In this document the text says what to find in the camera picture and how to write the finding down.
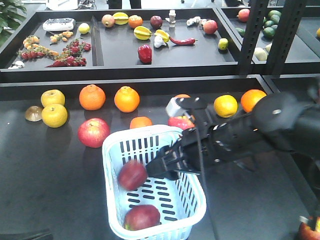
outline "apple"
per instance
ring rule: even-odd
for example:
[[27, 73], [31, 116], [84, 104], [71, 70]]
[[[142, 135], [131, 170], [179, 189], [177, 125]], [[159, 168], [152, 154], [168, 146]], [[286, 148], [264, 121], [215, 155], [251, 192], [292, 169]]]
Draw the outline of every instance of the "apple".
[[203, 24], [203, 31], [206, 34], [214, 34], [218, 29], [217, 22], [215, 20], [208, 20]]
[[301, 240], [320, 240], [320, 232], [312, 230], [311, 227], [304, 222], [300, 224], [298, 233]]
[[127, 191], [136, 190], [147, 180], [148, 173], [145, 166], [136, 159], [126, 162], [118, 175], [118, 182]]
[[110, 14], [106, 14], [102, 17], [101, 22], [106, 28], [112, 28], [115, 25], [115, 18]]
[[152, 16], [150, 18], [150, 24], [154, 29], [160, 29], [162, 26], [163, 20], [160, 16]]
[[243, 23], [246, 23], [249, 19], [249, 14], [250, 14], [250, 10], [249, 9], [241, 9], [239, 12], [238, 12], [238, 19], [240, 22], [243, 22]]
[[109, 134], [108, 124], [97, 117], [86, 120], [78, 128], [80, 142], [90, 148], [100, 148]]
[[182, 130], [194, 128], [195, 125], [186, 116], [171, 116], [168, 120], [168, 125], [171, 127], [178, 127]]
[[151, 228], [160, 224], [160, 212], [151, 204], [136, 205], [124, 217], [124, 228], [130, 231]]

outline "white object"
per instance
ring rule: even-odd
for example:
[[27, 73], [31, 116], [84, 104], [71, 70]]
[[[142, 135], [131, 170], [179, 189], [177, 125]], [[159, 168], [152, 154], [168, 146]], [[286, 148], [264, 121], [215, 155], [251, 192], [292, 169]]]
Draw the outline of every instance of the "white object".
[[75, 25], [76, 21], [73, 18], [54, 18], [45, 21], [42, 28], [47, 32], [71, 31]]
[[45, 6], [53, 11], [78, 9], [78, 0], [46, 0]]
[[[185, 240], [192, 226], [206, 212], [206, 196], [195, 174], [179, 173], [178, 180], [148, 177], [136, 191], [118, 185], [117, 176], [130, 159], [143, 164], [152, 161], [157, 151], [172, 145], [182, 130], [168, 125], [152, 125], [110, 134], [103, 142], [106, 202], [112, 231], [125, 240]], [[161, 224], [137, 231], [123, 227], [130, 205], [154, 205], [160, 212]]]

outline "green fruit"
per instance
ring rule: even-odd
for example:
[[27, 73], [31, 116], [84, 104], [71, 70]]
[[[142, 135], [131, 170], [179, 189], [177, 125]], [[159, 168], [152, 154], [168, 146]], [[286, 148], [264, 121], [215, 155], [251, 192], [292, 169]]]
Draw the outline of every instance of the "green fruit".
[[271, 27], [274, 24], [275, 24], [274, 21], [268, 20], [264, 23], [264, 28]]
[[81, 34], [87, 34], [90, 31], [90, 26], [87, 23], [83, 22], [79, 25], [78, 30]]
[[278, 25], [277, 25], [277, 24], [275, 24], [275, 25], [272, 25], [272, 26], [271, 26], [271, 28], [273, 28], [274, 30], [277, 30], [277, 28], [278, 28]]
[[270, 19], [272, 15], [278, 15], [279, 17], [281, 17], [281, 12], [279, 12], [278, 10], [271, 10], [268, 13], [268, 18]]
[[245, 36], [246, 31], [244, 29], [239, 28], [239, 27], [236, 27], [235, 29], [237, 30], [237, 32], [240, 34], [241, 37]]
[[272, 27], [266, 27], [262, 31], [263, 36], [266, 37], [267, 39], [273, 39], [276, 33], [276, 30], [274, 30]]
[[228, 42], [228, 39], [226, 38], [221, 38], [219, 40], [219, 43], [218, 43], [218, 48], [222, 51], [224, 50], [227, 50], [228, 49], [228, 45], [229, 45], [229, 42]]
[[279, 24], [279, 20], [280, 20], [280, 16], [276, 15], [276, 14], [273, 14], [271, 17], [270, 17], [270, 20], [274, 22], [274, 24]]

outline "lemon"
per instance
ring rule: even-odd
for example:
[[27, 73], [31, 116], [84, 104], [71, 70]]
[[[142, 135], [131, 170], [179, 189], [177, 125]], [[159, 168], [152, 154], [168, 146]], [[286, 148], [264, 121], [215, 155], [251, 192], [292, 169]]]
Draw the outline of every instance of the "lemon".
[[67, 119], [67, 109], [61, 104], [53, 103], [42, 110], [42, 120], [50, 128], [61, 127]]
[[224, 50], [227, 50], [228, 49], [228, 45], [229, 45], [229, 42], [228, 42], [228, 39], [226, 38], [221, 38], [219, 40], [219, 43], [218, 43], [218, 48], [222, 51]]
[[222, 118], [229, 118], [238, 110], [237, 100], [231, 95], [222, 95], [214, 100], [213, 108], [216, 114]]
[[78, 30], [81, 34], [87, 34], [90, 31], [90, 26], [89, 24], [83, 22], [79, 25]]
[[65, 105], [66, 98], [65, 95], [58, 89], [51, 89], [48, 91], [45, 91], [41, 95], [41, 103], [42, 106], [46, 107], [50, 104], [61, 104]]

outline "yellow fruit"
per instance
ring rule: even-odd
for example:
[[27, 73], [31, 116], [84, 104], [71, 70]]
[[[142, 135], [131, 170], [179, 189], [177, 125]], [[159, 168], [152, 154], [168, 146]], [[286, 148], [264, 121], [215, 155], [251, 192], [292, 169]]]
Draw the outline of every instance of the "yellow fruit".
[[148, 40], [152, 36], [151, 31], [145, 26], [137, 26], [133, 30], [133, 33], [134, 33], [134, 36], [139, 40]]
[[228, 49], [228, 45], [229, 45], [229, 42], [228, 42], [228, 39], [226, 38], [221, 38], [219, 40], [219, 43], [218, 43], [218, 48], [222, 51], [224, 50], [227, 50]]
[[50, 128], [61, 127], [67, 119], [67, 109], [61, 104], [53, 103], [42, 110], [42, 120]]
[[127, 24], [129, 21], [129, 16], [124, 12], [116, 12], [112, 15], [114, 18], [114, 23], [117, 25], [124, 25]]
[[169, 42], [169, 33], [161, 29], [158, 29], [157, 31], [155, 31], [154, 35], [162, 37], [165, 43]]
[[79, 25], [78, 30], [81, 34], [87, 34], [90, 31], [90, 26], [89, 24], [83, 22]]
[[65, 105], [66, 98], [65, 95], [58, 89], [51, 89], [45, 91], [41, 95], [42, 106], [46, 107], [50, 104], [61, 104]]
[[213, 108], [216, 114], [222, 118], [229, 118], [238, 110], [237, 100], [231, 95], [222, 95], [214, 100]]

